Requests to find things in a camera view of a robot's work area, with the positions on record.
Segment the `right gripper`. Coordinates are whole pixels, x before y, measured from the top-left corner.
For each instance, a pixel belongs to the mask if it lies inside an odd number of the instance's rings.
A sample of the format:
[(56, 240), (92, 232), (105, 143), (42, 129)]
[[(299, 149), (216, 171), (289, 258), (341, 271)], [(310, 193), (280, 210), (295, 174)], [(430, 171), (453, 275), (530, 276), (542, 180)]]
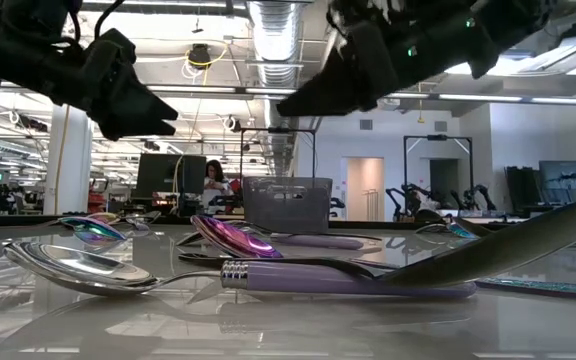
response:
[(485, 75), (499, 56), (541, 30), (558, 0), (403, 0), (396, 9), (372, 0), (332, 0), (327, 20), (345, 45), (323, 69), (281, 100), (284, 117), (341, 116), (466, 63)]

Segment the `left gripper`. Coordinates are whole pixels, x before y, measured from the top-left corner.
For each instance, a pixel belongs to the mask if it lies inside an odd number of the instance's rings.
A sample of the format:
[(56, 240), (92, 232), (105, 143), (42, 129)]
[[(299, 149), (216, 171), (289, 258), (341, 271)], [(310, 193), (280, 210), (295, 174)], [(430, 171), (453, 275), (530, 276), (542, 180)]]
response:
[(176, 120), (177, 111), (139, 81), (135, 60), (134, 44), (115, 29), (85, 50), (0, 37), (0, 88), (4, 81), (12, 82), (56, 105), (80, 109), (111, 141), (174, 135), (176, 129), (161, 120)]

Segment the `silver spoon lilac handle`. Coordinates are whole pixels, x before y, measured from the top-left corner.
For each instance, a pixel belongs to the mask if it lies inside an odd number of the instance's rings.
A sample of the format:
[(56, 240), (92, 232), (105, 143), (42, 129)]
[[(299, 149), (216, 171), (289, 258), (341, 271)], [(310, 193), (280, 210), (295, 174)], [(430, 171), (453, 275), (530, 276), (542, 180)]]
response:
[(160, 211), (151, 211), (142, 214), (131, 214), (123, 218), (123, 220), (132, 226), (135, 231), (149, 232), (150, 224), (153, 223), (161, 216)]
[(270, 240), (287, 245), (306, 246), (306, 247), (319, 247), (319, 248), (337, 248), (344, 250), (359, 250), (364, 244), (357, 238), (348, 236), (334, 236), (329, 234), (281, 234), (272, 233), (267, 231), (254, 230), (249, 227), (244, 227), (243, 231), (251, 235), (260, 235), (267, 237)]
[(5, 256), (22, 268), (59, 286), (99, 296), (146, 293), (192, 277), (214, 278), (227, 289), (261, 292), (467, 298), (477, 291), (470, 282), (435, 288), (398, 287), (321, 265), (227, 260), (217, 271), (195, 271), (158, 278), (132, 264), (67, 247), (15, 242)]

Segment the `copper spoon teal handle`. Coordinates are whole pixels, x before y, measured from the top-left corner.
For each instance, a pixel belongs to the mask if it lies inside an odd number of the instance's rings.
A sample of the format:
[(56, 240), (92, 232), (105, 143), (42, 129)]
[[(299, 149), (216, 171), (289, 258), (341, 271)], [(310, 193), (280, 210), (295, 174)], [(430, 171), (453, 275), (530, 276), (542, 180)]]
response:
[(93, 213), (85, 216), (66, 216), (58, 219), (59, 223), (73, 227), (92, 224), (112, 225), (119, 221), (120, 217), (118, 215), (108, 212)]

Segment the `rainbow spoon teal handle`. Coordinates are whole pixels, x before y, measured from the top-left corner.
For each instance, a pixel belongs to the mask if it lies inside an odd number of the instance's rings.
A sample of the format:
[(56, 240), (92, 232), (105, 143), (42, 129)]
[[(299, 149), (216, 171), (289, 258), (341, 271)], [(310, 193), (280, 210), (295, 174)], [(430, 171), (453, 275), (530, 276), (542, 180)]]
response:
[(436, 234), (452, 234), (453, 236), (465, 239), (475, 239), (476, 236), (471, 232), (465, 230), (456, 223), (434, 223), (425, 225), (416, 230), (417, 234), (420, 233), (436, 233)]
[(62, 217), (58, 222), (70, 227), (78, 239), (89, 245), (101, 246), (127, 240), (122, 232), (93, 218)]

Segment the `black metal cutlery piece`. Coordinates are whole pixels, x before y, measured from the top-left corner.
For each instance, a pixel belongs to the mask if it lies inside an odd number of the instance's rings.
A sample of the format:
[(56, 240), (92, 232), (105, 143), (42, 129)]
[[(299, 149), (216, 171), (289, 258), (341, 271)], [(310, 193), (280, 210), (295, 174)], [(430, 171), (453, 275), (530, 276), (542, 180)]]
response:
[(400, 287), (447, 287), (508, 272), (576, 243), (576, 203), (375, 275)]

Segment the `black computer monitor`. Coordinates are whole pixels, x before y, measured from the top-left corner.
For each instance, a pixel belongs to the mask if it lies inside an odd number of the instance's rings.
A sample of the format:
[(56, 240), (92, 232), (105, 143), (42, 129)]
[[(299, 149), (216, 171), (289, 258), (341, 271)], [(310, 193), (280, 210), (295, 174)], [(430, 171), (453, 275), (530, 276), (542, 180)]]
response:
[(155, 192), (202, 194), (206, 164), (204, 156), (144, 153), (134, 196), (152, 198)]

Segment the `person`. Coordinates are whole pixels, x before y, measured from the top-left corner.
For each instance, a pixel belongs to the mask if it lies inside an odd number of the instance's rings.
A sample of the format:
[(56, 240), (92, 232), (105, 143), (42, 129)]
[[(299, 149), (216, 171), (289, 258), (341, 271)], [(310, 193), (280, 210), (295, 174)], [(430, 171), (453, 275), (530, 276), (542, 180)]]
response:
[(230, 196), (233, 191), (229, 180), (224, 176), (221, 163), (218, 160), (210, 160), (206, 163), (204, 177), (204, 191), (202, 194), (202, 205), (207, 214), (216, 214), (224, 211), (224, 206), (211, 205), (217, 196)]

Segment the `pale doorway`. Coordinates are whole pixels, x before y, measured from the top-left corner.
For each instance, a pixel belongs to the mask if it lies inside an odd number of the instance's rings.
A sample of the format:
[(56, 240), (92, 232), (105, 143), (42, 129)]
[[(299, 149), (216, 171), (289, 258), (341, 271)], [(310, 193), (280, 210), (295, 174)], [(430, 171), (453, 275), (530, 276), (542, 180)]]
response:
[(346, 159), (346, 208), (349, 221), (384, 220), (384, 161), (377, 157)]

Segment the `gray plastic cutlery caddy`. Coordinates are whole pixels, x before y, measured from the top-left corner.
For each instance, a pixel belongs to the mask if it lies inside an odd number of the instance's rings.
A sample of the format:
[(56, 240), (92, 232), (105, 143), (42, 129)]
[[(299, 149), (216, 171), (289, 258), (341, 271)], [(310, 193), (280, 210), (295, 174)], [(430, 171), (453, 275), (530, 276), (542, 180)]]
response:
[(330, 178), (244, 177), (245, 220), (276, 233), (325, 233), (332, 187)]

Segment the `ceiling light strip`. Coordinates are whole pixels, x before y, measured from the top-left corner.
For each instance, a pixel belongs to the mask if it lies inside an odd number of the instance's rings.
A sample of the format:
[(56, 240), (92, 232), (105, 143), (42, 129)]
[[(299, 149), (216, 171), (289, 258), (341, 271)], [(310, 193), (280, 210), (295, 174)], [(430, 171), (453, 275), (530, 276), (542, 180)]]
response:
[(516, 95), (395, 92), (386, 95), (385, 99), (576, 106), (576, 97), (530, 97), (530, 96), (516, 96)]

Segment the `black upright panel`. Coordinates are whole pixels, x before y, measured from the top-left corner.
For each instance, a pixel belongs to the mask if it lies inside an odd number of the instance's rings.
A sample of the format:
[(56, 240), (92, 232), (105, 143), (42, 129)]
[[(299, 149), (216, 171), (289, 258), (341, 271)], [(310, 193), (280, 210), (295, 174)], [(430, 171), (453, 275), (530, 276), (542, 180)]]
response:
[(540, 204), (538, 175), (539, 172), (532, 167), (509, 166), (505, 168), (505, 177), (514, 213), (530, 213)]

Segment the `dark computer monitor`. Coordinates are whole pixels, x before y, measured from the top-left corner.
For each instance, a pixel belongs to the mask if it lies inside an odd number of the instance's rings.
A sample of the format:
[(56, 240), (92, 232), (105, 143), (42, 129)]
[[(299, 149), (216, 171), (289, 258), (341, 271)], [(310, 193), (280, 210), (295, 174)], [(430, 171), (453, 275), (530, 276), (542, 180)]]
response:
[(539, 175), (546, 203), (566, 205), (576, 202), (576, 161), (540, 161)]

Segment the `silver spiral air duct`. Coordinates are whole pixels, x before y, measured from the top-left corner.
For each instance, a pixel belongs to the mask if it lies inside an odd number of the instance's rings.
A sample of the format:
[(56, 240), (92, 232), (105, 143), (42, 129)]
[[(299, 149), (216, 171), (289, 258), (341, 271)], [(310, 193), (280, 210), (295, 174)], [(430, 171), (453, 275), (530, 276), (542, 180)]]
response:
[[(248, 10), (259, 80), (263, 87), (292, 88), (297, 79), (296, 62), (303, 5), (279, 1), (252, 1)], [(279, 127), (287, 118), (279, 115), (279, 100), (264, 100), (264, 118), (268, 128)], [(292, 156), (288, 140), (268, 134), (272, 173), (287, 175)]]

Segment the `black metal stand frame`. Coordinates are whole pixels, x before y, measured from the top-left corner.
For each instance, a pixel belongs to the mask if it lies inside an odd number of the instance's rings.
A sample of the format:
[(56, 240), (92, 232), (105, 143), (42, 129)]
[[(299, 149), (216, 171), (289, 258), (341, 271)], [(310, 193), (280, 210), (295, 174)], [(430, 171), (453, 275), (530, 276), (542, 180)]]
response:
[[(418, 146), (421, 141), (427, 142), (454, 142), (459, 148), (461, 148), (468, 158), (468, 187), (466, 192), (473, 192), (475, 188), (474, 182), (474, 156), (473, 156), (473, 139), (471, 137), (465, 136), (449, 136), (445, 134), (429, 134), (429, 135), (404, 135), (403, 136), (403, 184), (414, 184), (421, 187), (421, 180), (417, 182), (411, 182), (409, 176), (409, 155)], [(431, 173), (433, 166), (428, 165), (429, 172)], [(442, 203), (439, 208), (440, 214), (442, 210), (446, 210), (449, 206), (448, 198), (451, 198), (455, 205), (457, 206), (457, 212), (466, 209), (465, 200), (458, 193), (459, 185), (459, 165), (456, 165), (455, 176), (452, 176), (450, 171), (446, 171), (447, 165), (441, 166), (439, 172), (435, 175), (430, 174), (430, 186), (428, 188), (422, 188), (428, 190), (432, 193), (433, 197)]]

